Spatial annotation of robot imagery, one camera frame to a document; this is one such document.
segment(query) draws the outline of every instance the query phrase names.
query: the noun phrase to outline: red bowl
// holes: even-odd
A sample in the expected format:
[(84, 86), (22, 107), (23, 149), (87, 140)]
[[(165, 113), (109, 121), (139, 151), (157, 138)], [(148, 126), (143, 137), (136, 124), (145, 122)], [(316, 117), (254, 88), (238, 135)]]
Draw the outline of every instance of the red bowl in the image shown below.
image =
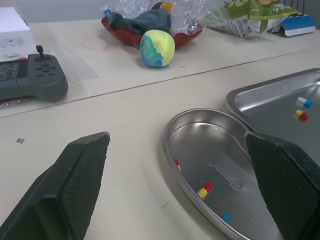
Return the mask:
[[(102, 25), (106, 28), (109, 21), (106, 17), (102, 18), (101, 20)], [(121, 28), (121, 29), (114, 29), (110, 27), (107, 29), (109, 33), (111, 33), (113, 36), (115, 36), (116, 39), (120, 40), (124, 44), (127, 44), (131, 47), (135, 47), (137, 49), (140, 48), (140, 41), (142, 36), (133, 34), (129, 29)], [(198, 24), (198, 27), (196, 29), (197, 31), (192, 35), (187, 35), (185, 33), (178, 33), (174, 36), (174, 43), (175, 43), (175, 49), (180, 48), (184, 45), (186, 45), (188, 42), (195, 39), (201, 32), (202, 32), (202, 26)]]

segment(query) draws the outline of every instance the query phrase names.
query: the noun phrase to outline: white table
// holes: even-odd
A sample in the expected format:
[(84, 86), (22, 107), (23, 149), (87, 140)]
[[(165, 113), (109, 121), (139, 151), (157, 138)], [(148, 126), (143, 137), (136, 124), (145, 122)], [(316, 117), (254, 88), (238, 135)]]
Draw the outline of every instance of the white table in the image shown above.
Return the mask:
[[(71, 85), (63, 104), (185, 76), (275, 58), (320, 47), (320, 31), (295, 37), (269, 33), (242, 39), (205, 29), (193, 42), (178, 49), (166, 68), (143, 65), (139, 50), (115, 40), (98, 20), (33, 23), (36, 44), (61, 60), (69, 81), (77, 75), (82, 82)], [(0, 117), (51, 106), (34, 100), (0, 110)]]
[(225, 240), (173, 178), (161, 146), (166, 123), (192, 108), (227, 112), (229, 91), (318, 68), (319, 56), (317, 48), (1, 118), (0, 225), (69, 142), (109, 131), (86, 240)]

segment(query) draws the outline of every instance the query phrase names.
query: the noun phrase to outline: red and yellow capsule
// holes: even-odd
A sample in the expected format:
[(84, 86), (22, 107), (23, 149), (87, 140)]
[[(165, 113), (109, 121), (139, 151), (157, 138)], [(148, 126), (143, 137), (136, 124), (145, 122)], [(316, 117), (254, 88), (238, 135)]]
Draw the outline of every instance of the red and yellow capsule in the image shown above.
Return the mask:
[(299, 118), (302, 118), (305, 120), (309, 118), (309, 114), (303, 112), (302, 110), (297, 110), (295, 113), (299, 116)]
[(182, 172), (182, 171), (181, 171), (181, 167), (180, 167), (180, 162), (179, 162), (179, 160), (178, 160), (177, 158), (175, 158), (174, 161), (175, 161), (176, 166), (177, 166), (178, 169), (180, 170), (180, 172)]
[(207, 182), (199, 191), (198, 195), (200, 198), (205, 199), (205, 197), (211, 192), (211, 190), (214, 188), (212, 183)]

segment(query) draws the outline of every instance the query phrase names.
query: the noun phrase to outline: printed icon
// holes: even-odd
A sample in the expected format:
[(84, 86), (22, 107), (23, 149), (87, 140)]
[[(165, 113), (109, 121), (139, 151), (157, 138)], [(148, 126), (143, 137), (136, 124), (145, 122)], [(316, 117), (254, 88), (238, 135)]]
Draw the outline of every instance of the printed icon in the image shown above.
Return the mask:
[(25, 44), (24, 39), (22, 37), (16, 38), (15, 41), (16, 41), (16, 44), (20, 44), (20, 45)]
[(9, 46), (14, 46), (16, 45), (16, 42), (13, 38), (9, 38), (6, 40), (6, 42), (8, 43)]
[(7, 46), (6, 40), (0, 40), (0, 48)]

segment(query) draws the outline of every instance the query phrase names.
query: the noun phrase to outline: clear plastic sheet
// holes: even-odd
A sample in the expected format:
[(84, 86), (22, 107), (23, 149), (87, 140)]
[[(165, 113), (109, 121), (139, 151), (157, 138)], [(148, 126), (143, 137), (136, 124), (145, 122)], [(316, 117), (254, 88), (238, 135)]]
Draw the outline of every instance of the clear plastic sheet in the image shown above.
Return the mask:
[[(43, 38), (43, 42), (44, 44), (42, 46), (44, 49), (44, 54), (53, 55), (58, 59), (69, 87), (79, 82), (98, 78), (98, 75), (91, 68), (91, 66), (88, 65), (85, 60), (82, 59), (82, 57), (80, 57), (68, 45), (50, 36), (48, 36), (46, 39)], [(36, 97), (28, 96), (0, 100), (0, 111), (10, 107), (29, 103), (35, 99)]]

